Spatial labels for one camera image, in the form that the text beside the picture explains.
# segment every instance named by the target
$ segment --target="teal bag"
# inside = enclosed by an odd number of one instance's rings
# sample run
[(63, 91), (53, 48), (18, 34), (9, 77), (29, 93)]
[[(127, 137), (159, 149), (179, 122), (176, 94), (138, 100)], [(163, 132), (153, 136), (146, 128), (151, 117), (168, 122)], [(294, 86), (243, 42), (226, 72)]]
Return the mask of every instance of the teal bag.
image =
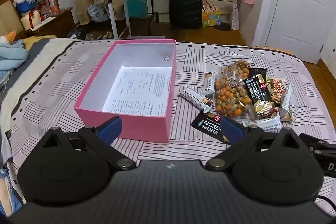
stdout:
[(129, 17), (146, 18), (147, 0), (127, 0), (127, 8)]

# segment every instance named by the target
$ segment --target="wooden headboard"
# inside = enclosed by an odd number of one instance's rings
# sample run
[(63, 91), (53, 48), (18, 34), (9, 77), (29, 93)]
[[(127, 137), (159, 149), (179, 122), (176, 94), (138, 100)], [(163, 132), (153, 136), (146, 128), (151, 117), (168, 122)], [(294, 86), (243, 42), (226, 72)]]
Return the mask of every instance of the wooden headboard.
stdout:
[(12, 0), (0, 0), (0, 35), (16, 31), (15, 40), (25, 38), (26, 31), (22, 25)]

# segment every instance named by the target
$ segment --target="carbon fiber surface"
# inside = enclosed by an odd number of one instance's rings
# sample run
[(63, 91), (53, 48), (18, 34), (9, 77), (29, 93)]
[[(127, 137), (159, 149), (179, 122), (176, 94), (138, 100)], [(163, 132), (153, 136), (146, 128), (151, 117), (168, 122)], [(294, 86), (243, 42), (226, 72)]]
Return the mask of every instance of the carbon fiber surface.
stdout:
[(199, 161), (143, 160), (115, 174), (107, 188), (84, 203), (45, 208), (32, 203), (10, 217), (15, 224), (192, 223), (324, 224), (331, 217), (313, 202), (273, 207), (239, 193), (221, 172)]

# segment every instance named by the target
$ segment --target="black snack package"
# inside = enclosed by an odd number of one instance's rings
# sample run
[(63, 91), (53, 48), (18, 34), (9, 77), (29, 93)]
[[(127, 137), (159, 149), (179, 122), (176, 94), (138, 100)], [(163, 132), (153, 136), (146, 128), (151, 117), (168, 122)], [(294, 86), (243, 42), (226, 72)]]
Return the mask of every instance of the black snack package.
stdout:
[(191, 126), (223, 143), (230, 144), (227, 138), (221, 133), (221, 117), (218, 115), (201, 111)]
[(266, 80), (267, 69), (264, 68), (250, 68), (249, 78), (261, 74), (264, 80)]
[(244, 80), (258, 118), (271, 117), (277, 113), (267, 84), (261, 74)]

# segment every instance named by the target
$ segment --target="white table leg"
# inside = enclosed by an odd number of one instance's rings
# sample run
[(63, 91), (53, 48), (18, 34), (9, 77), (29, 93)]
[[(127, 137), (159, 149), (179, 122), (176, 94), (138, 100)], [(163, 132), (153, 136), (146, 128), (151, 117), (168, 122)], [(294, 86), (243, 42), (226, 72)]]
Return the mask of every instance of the white table leg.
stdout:
[(128, 15), (128, 7), (127, 7), (127, 0), (124, 0), (124, 10), (125, 10), (125, 18), (126, 18), (126, 25), (128, 27), (129, 36), (131, 37), (131, 25), (129, 24), (129, 15)]
[(109, 7), (109, 13), (110, 13), (110, 20), (112, 25), (112, 32), (113, 32), (113, 38), (118, 39), (118, 32), (117, 32), (117, 26), (116, 26), (116, 19), (114, 17), (114, 11), (113, 11), (113, 4), (112, 0), (108, 1), (108, 7)]

